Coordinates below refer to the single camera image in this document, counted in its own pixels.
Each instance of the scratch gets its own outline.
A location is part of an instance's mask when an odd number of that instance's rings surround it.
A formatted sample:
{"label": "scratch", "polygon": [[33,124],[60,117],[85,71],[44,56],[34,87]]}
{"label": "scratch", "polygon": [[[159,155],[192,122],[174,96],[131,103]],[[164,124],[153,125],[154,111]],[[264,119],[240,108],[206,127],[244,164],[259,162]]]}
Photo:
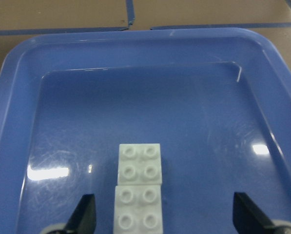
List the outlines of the scratch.
{"label": "scratch", "polygon": [[250,134],[253,133],[253,129],[249,130],[246,134],[243,135],[243,138],[248,137]]}
{"label": "scratch", "polygon": [[175,34],[175,30],[173,30],[173,31],[169,34],[169,36],[172,37],[174,34]]}
{"label": "scratch", "polygon": [[57,154],[57,153],[63,153],[63,154],[73,154],[71,151],[68,151],[68,150],[57,150],[54,154]]}
{"label": "scratch", "polygon": [[213,55],[213,54],[208,54],[208,55],[211,56],[211,57],[213,57],[213,58],[215,58],[215,59],[217,59],[219,62],[222,61],[222,58],[220,58],[220,57],[218,57],[216,55]]}
{"label": "scratch", "polygon": [[238,72],[236,82],[239,82],[239,79],[241,78],[241,73],[242,73],[242,67],[239,67],[239,72]]}
{"label": "scratch", "polygon": [[211,135],[211,130],[208,131],[207,144],[208,144],[208,142],[209,142],[209,140],[210,140],[210,135]]}

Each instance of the table surface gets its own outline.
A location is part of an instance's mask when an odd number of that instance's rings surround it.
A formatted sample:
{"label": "table surface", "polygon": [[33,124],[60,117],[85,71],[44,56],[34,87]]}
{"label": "table surface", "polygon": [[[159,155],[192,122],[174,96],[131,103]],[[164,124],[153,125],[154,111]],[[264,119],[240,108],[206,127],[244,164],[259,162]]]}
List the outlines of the table surface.
{"label": "table surface", "polygon": [[[247,28],[274,43],[291,70],[291,0],[134,0],[134,10],[136,20],[129,30],[169,25],[248,24]],[[127,24],[125,0],[0,1],[0,30]],[[33,36],[36,35],[0,36],[0,69],[8,52]]]}

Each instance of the white lego brick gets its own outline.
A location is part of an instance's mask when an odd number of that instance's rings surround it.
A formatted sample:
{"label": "white lego brick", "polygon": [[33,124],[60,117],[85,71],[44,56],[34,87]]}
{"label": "white lego brick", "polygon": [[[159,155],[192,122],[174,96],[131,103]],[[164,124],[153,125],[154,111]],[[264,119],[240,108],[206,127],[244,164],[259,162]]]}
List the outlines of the white lego brick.
{"label": "white lego brick", "polygon": [[161,184],[159,144],[120,144],[118,185]]}
{"label": "white lego brick", "polygon": [[163,234],[160,185],[116,186],[114,234]]}

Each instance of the lego stud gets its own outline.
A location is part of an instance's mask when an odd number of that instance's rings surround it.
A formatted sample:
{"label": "lego stud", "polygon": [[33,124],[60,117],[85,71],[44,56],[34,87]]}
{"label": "lego stud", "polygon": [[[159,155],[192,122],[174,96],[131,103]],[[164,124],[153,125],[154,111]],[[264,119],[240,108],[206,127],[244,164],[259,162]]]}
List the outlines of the lego stud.
{"label": "lego stud", "polygon": [[127,166],[122,174],[126,180],[133,180],[136,177],[136,169],[133,166]]}
{"label": "lego stud", "polygon": [[157,192],[154,189],[146,189],[142,194],[142,198],[146,203],[153,203],[156,201]]}
{"label": "lego stud", "polygon": [[155,166],[147,166],[144,169],[144,176],[148,180],[155,179],[158,175],[158,169]]}
{"label": "lego stud", "polygon": [[143,225],[147,229],[153,229],[157,226],[158,220],[154,214],[148,214],[143,219]]}
{"label": "lego stud", "polygon": [[130,204],[132,203],[134,199],[133,192],[130,189],[121,190],[119,197],[120,197],[120,201],[124,204]]}
{"label": "lego stud", "polygon": [[155,159],[155,158],[157,158],[157,151],[153,146],[147,147],[144,150],[144,156],[147,159]]}
{"label": "lego stud", "polygon": [[134,222],[132,219],[132,216],[129,214],[124,214],[119,217],[118,219],[118,225],[122,230],[129,230],[132,228]]}
{"label": "lego stud", "polygon": [[133,160],[136,158],[136,150],[134,147],[131,147],[131,146],[124,149],[122,154],[128,160]]}

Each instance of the blue plastic tray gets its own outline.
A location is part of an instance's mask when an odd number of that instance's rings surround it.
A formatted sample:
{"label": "blue plastic tray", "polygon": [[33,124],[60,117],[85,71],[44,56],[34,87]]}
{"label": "blue plastic tray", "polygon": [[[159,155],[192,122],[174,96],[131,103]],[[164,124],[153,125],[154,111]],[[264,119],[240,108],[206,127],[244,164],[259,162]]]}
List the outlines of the blue plastic tray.
{"label": "blue plastic tray", "polygon": [[94,193],[113,229],[120,143],[160,143],[164,232],[236,233],[234,191],[291,222],[291,73],[243,29],[50,35],[0,74],[0,233],[38,234]]}

